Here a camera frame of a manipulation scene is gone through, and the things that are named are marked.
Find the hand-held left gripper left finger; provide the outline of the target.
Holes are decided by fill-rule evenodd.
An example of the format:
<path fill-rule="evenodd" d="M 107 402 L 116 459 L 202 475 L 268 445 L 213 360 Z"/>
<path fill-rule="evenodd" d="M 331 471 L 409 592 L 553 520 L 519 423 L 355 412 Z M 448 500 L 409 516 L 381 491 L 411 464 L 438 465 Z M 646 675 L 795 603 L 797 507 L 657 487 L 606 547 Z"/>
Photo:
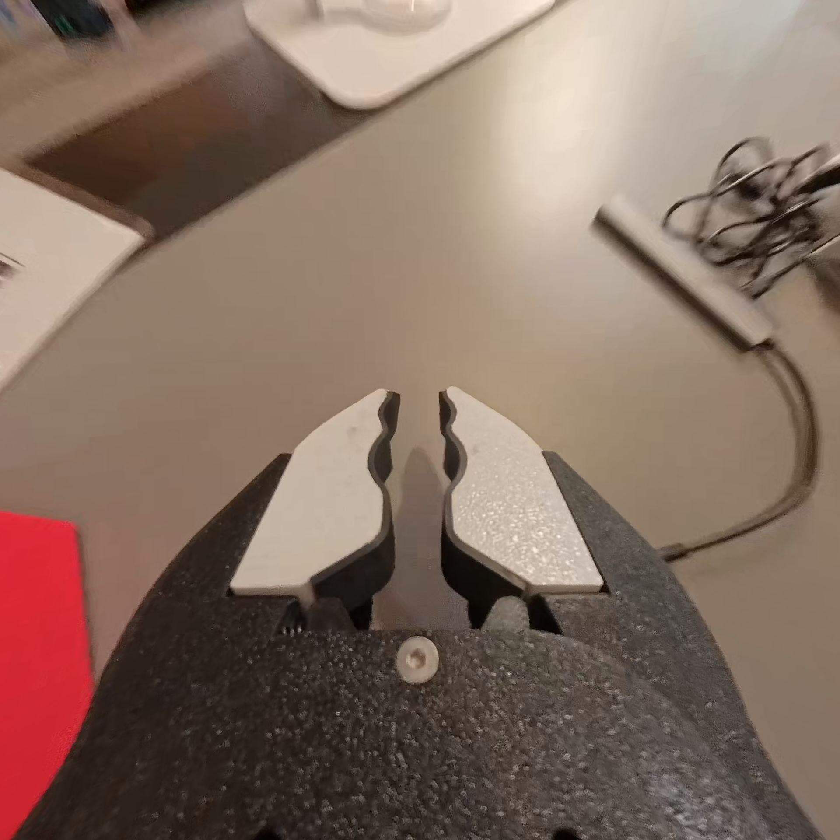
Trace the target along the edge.
<path fill-rule="evenodd" d="M 332 416 L 290 454 L 229 584 L 232 596 L 332 599 L 357 629 L 396 565 L 391 441 L 401 397 L 379 389 Z"/>

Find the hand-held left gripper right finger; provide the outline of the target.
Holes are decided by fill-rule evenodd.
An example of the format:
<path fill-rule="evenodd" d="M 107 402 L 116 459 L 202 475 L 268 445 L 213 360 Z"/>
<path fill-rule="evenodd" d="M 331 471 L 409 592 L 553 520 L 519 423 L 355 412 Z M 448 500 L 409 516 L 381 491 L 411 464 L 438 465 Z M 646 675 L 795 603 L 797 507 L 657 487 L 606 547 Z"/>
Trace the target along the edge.
<path fill-rule="evenodd" d="M 444 439 L 441 566 L 480 628 L 513 597 L 593 595 L 605 581 L 543 449 L 466 391 L 438 394 Z"/>

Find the grey power strip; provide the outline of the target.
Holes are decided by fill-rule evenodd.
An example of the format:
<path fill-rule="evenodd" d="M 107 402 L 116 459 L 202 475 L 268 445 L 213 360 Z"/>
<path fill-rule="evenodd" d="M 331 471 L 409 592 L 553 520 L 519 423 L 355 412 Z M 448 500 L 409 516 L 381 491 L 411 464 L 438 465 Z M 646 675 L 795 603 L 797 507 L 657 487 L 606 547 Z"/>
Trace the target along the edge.
<path fill-rule="evenodd" d="M 601 205 L 595 223 L 668 283 L 695 311 L 713 323 L 740 351 L 771 346 L 768 316 L 687 245 L 666 234 L 623 196 Z"/>

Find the red flat sheet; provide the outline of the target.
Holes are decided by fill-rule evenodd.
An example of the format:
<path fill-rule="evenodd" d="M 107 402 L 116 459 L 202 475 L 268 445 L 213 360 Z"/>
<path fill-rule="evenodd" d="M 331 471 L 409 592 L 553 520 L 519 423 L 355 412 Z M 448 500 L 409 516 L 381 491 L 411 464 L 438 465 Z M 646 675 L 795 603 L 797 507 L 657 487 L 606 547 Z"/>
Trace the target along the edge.
<path fill-rule="evenodd" d="M 76 528 L 1 514 L 1 838 L 54 780 L 93 693 Z"/>

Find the white flat box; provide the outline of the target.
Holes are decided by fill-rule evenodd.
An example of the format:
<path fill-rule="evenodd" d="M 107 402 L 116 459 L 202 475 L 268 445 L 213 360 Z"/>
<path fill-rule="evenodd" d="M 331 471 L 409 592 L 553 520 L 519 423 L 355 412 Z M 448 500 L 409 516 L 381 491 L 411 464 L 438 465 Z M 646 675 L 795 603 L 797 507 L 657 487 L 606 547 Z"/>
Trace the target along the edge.
<path fill-rule="evenodd" d="M 1 170 L 1 387 L 152 240 L 129 211 L 26 164 Z"/>

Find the white desk pad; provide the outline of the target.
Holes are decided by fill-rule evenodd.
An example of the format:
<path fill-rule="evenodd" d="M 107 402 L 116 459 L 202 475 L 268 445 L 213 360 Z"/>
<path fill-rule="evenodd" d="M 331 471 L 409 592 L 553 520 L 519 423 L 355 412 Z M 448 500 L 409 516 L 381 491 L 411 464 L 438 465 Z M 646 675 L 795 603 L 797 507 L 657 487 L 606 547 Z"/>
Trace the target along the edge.
<path fill-rule="evenodd" d="M 325 21 L 317 1 L 243 2 L 248 27 L 341 107 L 380 109 L 548 13 L 553 1 L 452 1 L 423 33 Z"/>

